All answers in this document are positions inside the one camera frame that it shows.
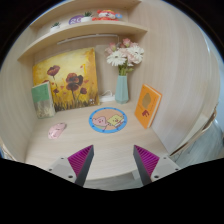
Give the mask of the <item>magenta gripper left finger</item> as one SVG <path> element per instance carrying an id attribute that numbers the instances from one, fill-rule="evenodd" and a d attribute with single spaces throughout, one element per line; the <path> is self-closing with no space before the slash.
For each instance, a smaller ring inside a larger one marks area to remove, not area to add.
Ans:
<path id="1" fill-rule="evenodd" d="M 69 157 L 61 156 L 47 168 L 47 171 L 78 186 L 83 186 L 93 157 L 94 147 L 90 145 Z"/>

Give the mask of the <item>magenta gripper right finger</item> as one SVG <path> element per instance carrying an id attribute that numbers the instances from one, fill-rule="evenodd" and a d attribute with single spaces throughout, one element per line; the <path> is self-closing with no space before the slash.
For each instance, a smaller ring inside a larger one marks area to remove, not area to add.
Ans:
<path id="1" fill-rule="evenodd" d="M 143 185 L 180 170 L 180 167 L 167 155 L 159 157 L 137 145 L 134 146 L 133 156 Z"/>

